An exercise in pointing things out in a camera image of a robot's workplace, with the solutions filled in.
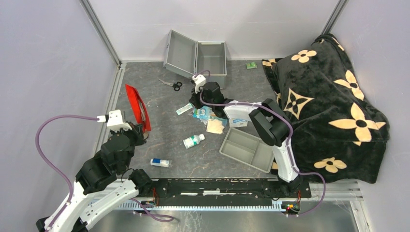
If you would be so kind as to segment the red first aid pouch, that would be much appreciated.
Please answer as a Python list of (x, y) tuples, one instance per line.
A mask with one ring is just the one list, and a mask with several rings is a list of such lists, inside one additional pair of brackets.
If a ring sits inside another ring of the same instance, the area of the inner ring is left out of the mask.
[(127, 98), (131, 105), (131, 109), (135, 116), (136, 122), (138, 124), (142, 124), (143, 132), (150, 132), (151, 131), (151, 123), (149, 119), (149, 115), (146, 109), (146, 106), (138, 92), (138, 90), (130, 85), (125, 85), (125, 90), (127, 94)]

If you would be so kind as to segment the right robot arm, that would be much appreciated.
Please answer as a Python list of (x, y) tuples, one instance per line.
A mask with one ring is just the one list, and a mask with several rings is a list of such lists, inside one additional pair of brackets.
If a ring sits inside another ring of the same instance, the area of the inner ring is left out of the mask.
[(291, 137), (293, 128), (284, 111), (273, 99), (263, 102), (239, 102), (224, 97), (216, 82), (196, 82), (190, 103), (196, 109), (211, 107), (213, 113), (224, 119), (243, 119), (252, 122), (261, 140), (272, 147), (278, 166), (279, 191), (292, 197), (303, 182), (296, 165)]

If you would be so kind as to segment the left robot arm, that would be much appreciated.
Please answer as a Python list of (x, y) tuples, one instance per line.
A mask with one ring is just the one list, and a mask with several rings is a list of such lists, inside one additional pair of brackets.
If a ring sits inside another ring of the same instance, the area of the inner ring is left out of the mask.
[(64, 211), (36, 221), (40, 232), (88, 232), (99, 220), (125, 201), (148, 196), (153, 181), (143, 169), (136, 169), (120, 185), (101, 199), (92, 203), (117, 176), (126, 173), (136, 146), (146, 143), (143, 125), (128, 124), (127, 129), (111, 130), (111, 137), (94, 157), (87, 160), (73, 183), (73, 196), (62, 203)]

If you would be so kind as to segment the small teal strip packet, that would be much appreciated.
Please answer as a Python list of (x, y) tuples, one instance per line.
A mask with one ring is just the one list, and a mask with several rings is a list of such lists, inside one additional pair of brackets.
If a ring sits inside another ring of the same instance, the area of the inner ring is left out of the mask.
[(183, 106), (183, 107), (177, 109), (177, 110), (176, 110), (176, 114), (177, 114), (177, 115), (181, 115), (181, 114), (187, 112), (188, 110), (190, 110), (190, 109), (192, 109), (192, 108), (193, 108), (193, 105), (192, 105), (191, 103), (188, 103), (188, 104), (186, 104), (185, 106)]

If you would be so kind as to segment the grey metal case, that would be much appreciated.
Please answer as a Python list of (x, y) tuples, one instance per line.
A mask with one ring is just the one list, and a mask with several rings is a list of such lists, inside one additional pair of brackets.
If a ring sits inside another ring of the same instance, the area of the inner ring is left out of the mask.
[(225, 41), (196, 41), (174, 30), (167, 36), (163, 67), (186, 78), (210, 71), (206, 80), (226, 88), (227, 49)]

